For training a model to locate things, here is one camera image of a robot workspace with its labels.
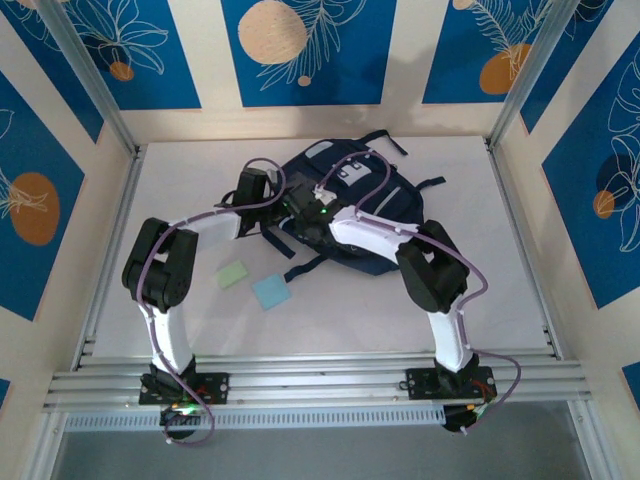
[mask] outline backpack strap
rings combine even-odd
[[[229,204],[227,202],[233,196],[234,193],[236,193],[235,190],[231,190],[230,192],[225,193],[224,197],[222,197],[222,200],[220,200],[218,203],[216,203],[214,205],[214,207],[216,207],[216,208],[229,208],[231,206],[231,204]]]
[[[305,263],[304,265],[298,265],[297,267],[293,267],[291,270],[289,270],[287,273],[284,274],[284,281],[286,283],[289,283],[298,275],[302,275],[303,273],[309,273],[311,270],[316,268],[325,260],[327,260],[327,257],[325,257],[324,255],[318,255],[316,258]]]
[[[362,142],[362,143],[369,143],[372,140],[375,140],[376,138],[380,138],[380,137],[387,137],[389,139],[389,141],[393,144],[394,147],[396,147],[396,150],[398,150],[402,155],[409,155],[407,153],[407,151],[402,148],[400,145],[398,145],[398,143],[391,138],[391,135],[389,135],[389,132],[387,130],[376,130],[375,132],[371,132],[367,135],[365,135],[362,138],[359,138],[358,140],[356,140],[357,142]]]
[[[446,183],[446,180],[444,179],[444,177],[429,178],[427,180],[423,180],[418,185],[416,185],[416,188],[418,190],[422,190],[428,187],[435,187],[436,185],[440,185],[442,183]]]
[[[287,245],[282,240],[276,237],[275,234],[267,227],[265,227],[262,223],[260,224],[260,233],[262,233],[262,236],[267,242],[269,242],[276,250],[278,250],[289,260],[291,260],[296,255],[296,252],[287,247]]]

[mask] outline blue sticky note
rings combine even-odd
[[[622,367],[622,372],[627,379],[633,398],[640,410],[640,362]]]
[[[265,310],[269,310],[291,298],[291,292],[287,284],[277,274],[254,283],[251,288]]]

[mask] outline metal frame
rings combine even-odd
[[[520,113],[522,105],[531,93],[538,77],[542,73],[549,57],[553,53],[564,29],[580,4],[580,0],[562,0],[554,2],[549,15],[540,28],[540,32],[533,42],[533,48],[518,72],[511,90],[502,106],[496,123],[489,134],[489,148],[497,146],[507,133],[509,126]]]
[[[97,279],[93,298],[91,299],[91,304],[89,305],[89,309],[87,310],[87,315],[82,325],[80,338],[78,339],[78,343],[76,345],[76,351],[73,356],[73,362],[71,364],[72,370],[77,370],[78,368],[80,356],[83,354],[86,348],[85,343],[87,342],[87,339],[93,338],[95,342],[94,335],[96,333],[98,318],[100,318],[100,313],[102,312],[102,308],[104,306],[107,288],[113,277],[115,262],[118,258],[118,252],[120,251],[120,244],[122,243],[122,235],[127,224],[127,219],[129,218],[131,205],[133,203],[136,187],[140,178],[140,171],[142,170],[142,161],[146,153],[146,147],[139,149],[139,153],[137,153],[133,157],[131,164],[129,165],[129,170],[127,171],[127,180],[120,194],[118,210],[113,221],[111,238],[109,238],[107,249],[104,254],[104,259],[102,261],[100,276]]]
[[[64,8],[60,2],[56,1],[33,1],[42,21],[73,69],[73,73],[80,80],[102,118],[113,128],[122,147],[133,157],[138,150],[133,135],[120,115],[116,101],[100,75],[98,67],[91,60],[89,52],[84,47]]]
[[[526,227],[522,205],[506,172],[503,152],[499,148],[501,139],[516,118],[579,1],[554,3],[487,140],[495,177],[508,209],[523,263],[538,293],[549,337],[549,347],[546,349],[503,353],[515,355],[523,365],[522,383],[509,400],[567,401],[591,474],[598,479],[617,480],[621,476],[600,426],[580,363],[567,359],[570,353],[554,326],[553,304],[546,301],[547,292],[536,274],[535,255],[531,254],[533,240]],[[92,356],[96,324],[113,275],[144,152],[138,155],[139,147],[135,145],[115,100],[63,8],[55,1],[35,2],[38,13],[83,87],[113,128],[119,142],[131,153],[132,163],[72,371],[53,376],[40,419],[38,440],[23,474],[24,479],[49,478],[65,427],[70,431],[78,428],[158,428],[155,423],[149,423],[149,419],[157,419],[157,407],[141,407],[137,402],[139,376],[147,370],[150,358]],[[267,417],[277,419],[275,423],[284,422],[284,425],[289,421],[291,424],[291,417],[280,415],[298,415],[298,412],[302,412],[303,416],[311,415],[304,418],[311,419],[312,424],[322,423],[323,417],[313,415],[321,415],[328,409],[332,409],[331,413],[346,412],[344,414],[347,417],[327,420],[330,425],[324,426],[341,426],[342,418],[350,418],[356,423],[361,420],[363,424],[375,421],[393,424],[400,419],[394,416],[394,412],[400,415],[398,412],[406,413],[409,410],[418,412],[416,415],[423,415],[424,423],[428,423],[437,419],[437,412],[441,411],[437,402],[410,402],[407,392],[399,388],[399,382],[404,380],[407,368],[431,366],[432,362],[433,355],[428,352],[198,359],[199,369],[203,372],[226,371],[233,374],[228,405],[215,408],[215,414],[221,419],[230,419],[228,426],[231,428],[259,428],[260,419]],[[485,363],[494,368],[498,390],[505,391],[514,378],[511,364],[495,359]],[[359,416],[367,413],[373,416],[366,417],[367,420]],[[387,415],[386,420],[380,420],[376,415]],[[407,421],[415,424],[421,420]]]
[[[535,251],[535,243],[533,241],[531,231],[526,223],[524,207],[520,198],[516,194],[513,180],[507,171],[504,152],[500,146],[491,149],[489,147],[489,140],[486,140],[486,145],[487,153],[489,154],[489,159],[491,160],[491,165],[498,183],[498,188],[502,195],[503,203],[507,208],[507,213],[520,251],[522,263],[525,265],[529,282],[536,291],[538,303],[547,325],[546,333],[549,337],[549,341],[551,342],[553,350],[558,358],[572,358],[566,342],[562,339],[562,335],[553,322],[554,318],[558,318],[558,313],[554,303],[549,300],[551,296],[544,287],[544,284],[537,273],[540,271],[540,268],[537,268],[537,257],[532,253]]]

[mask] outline white stripe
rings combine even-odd
[[[319,154],[320,152],[325,151],[327,148],[333,146],[333,142],[330,142],[328,140],[325,140],[324,142],[320,142],[316,145],[313,145],[312,147],[310,147],[305,153],[305,155],[307,156],[307,158],[313,158],[315,157],[317,154]]]
[[[393,191],[387,195],[387,198],[385,198],[380,205],[378,205],[378,208],[376,208],[375,212],[373,212],[374,215],[377,215],[378,213],[380,213],[380,210],[382,210],[384,208],[384,206],[389,203],[389,201],[396,195],[396,193],[398,193],[400,191],[400,187],[396,187],[393,189]]]
[[[278,227],[280,228],[280,230],[282,230],[282,227],[284,227],[284,224],[287,223],[289,220],[291,220],[293,218],[293,215],[283,218],[282,221],[280,222],[280,224],[278,225]]]

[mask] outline orange circle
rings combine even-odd
[[[475,0],[453,0],[453,8],[456,10],[466,10],[470,8],[475,2]]]
[[[240,19],[238,37],[242,49],[254,62],[276,65],[300,55],[307,45],[307,28],[286,3],[262,0]]]
[[[120,80],[121,82],[133,80],[133,68],[126,63],[113,62],[109,67],[109,73],[111,73],[116,80]]]
[[[602,219],[609,218],[613,213],[615,206],[616,201],[613,198],[613,193],[606,190],[598,192],[596,197],[593,199],[593,211]]]
[[[531,45],[514,45],[508,52],[500,52],[485,63],[480,73],[480,88],[489,95],[502,95],[511,90],[517,73],[524,64]]]
[[[13,228],[25,242],[37,247],[49,243],[60,220],[60,200],[53,183],[40,173],[23,173],[13,181],[9,193],[14,198],[23,194],[29,195],[32,199],[46,195],[38,201],[41,208],[23,203],[11,208],[9,215]]]

